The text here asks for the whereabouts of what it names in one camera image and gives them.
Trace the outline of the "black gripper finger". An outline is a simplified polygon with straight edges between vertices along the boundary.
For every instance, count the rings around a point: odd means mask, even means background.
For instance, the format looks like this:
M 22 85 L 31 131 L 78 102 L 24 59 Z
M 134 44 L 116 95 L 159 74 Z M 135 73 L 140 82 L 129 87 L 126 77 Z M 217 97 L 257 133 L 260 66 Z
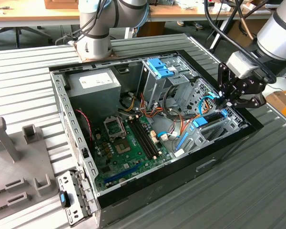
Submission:
M 230 82 L 230 69 L 225 63 L 220 63 L 218 66 L 218 86 L 219 86 L 219 96 L 217 100 L 218 107 L 224 107 L 227 102 L 228 96 L 230 94 L 229 82 Z
M 259 108 L 266 104 L 266 99 L 262 94 L 240 95 L 227 100 L 226 105 L 235 108 Z

